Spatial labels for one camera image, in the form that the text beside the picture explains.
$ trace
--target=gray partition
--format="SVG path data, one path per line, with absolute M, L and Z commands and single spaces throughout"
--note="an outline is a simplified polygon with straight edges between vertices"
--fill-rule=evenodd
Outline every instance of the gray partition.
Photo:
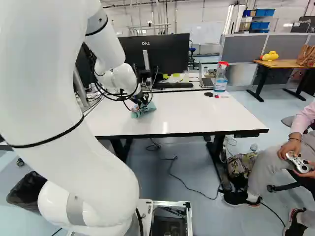
M 306 34 L 270 35 L 264 53 L 276 51 L 279 59 L 297 59 L 307 37 Z
M 315 46 L 315 35 L 312 35 L 307 43 L 310 46 Z
M 252 62 L 259 59 L 267 35 L 244 35 L 225 37 L 222 58 L 229 63 Z

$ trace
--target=robotic arm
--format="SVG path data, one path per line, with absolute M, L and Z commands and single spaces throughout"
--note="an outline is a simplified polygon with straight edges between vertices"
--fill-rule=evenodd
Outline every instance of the robotic arm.
M 38 199 L 41 214 L 86 235 L 125 235 L 138 181 L 96 140 L 73 95 L 75 60 L 85 41 L 105 87 L 141 97 L 99 0 L 0 2 L 0 133 L 48 179 Z
M 94 73 L 106 88 L 103 89 L 96 81 L 100 92 L 108 93 L 107 89 L 116 89 L 131 94 L 130 99 L 139 106 L 148 103 L 148 97 L 142 93 L 132 67 L 124 63 L 124 51 L 102 7 L 88 19 L 85 43 L 97 57 Z

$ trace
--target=cubicle partition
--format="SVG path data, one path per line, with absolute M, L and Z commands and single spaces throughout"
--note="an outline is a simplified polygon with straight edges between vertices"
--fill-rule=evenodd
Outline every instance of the cubicle partition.
M 276 51 L 279 59 L 297 59 L 304 44 L 315 45 L 314 33 L 253 33 L 223 35 L 220 60 L 231 64 L 227 71 L 228 90 L 244 90 L 257 85 L 257 64 L 261 55 Z M 285 88 L 290 71 L 267 79 L 265 88 Z

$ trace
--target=sneaker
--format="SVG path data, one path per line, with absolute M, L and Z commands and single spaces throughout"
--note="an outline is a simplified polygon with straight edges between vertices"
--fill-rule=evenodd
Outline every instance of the sneaker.
M 289 216 L 289 222 L 283 230 L 283 236 L 302 236 L 307 229 L 305 225 L 297 223 L 296 215 L 300 212 L 305 212 L 306 209 L 293 209 Z
M 261 197 L 258 197 L 257 202 L 253 203 L 247 200 L 247 192 L 231 192 L 225 193 L 223 196 L 223 201 L 231 207 L 249 206 L 249 207 L 259 207 L 261 202 Z

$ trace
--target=pink shirt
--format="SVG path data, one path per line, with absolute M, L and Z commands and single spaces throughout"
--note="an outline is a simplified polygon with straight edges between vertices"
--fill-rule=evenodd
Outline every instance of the pink shirt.
M 314 119 L 315 102 L 312 102 L 295 116 L 291 127 L 291 133 L 303 134 L 304 130 L 314 122 Z

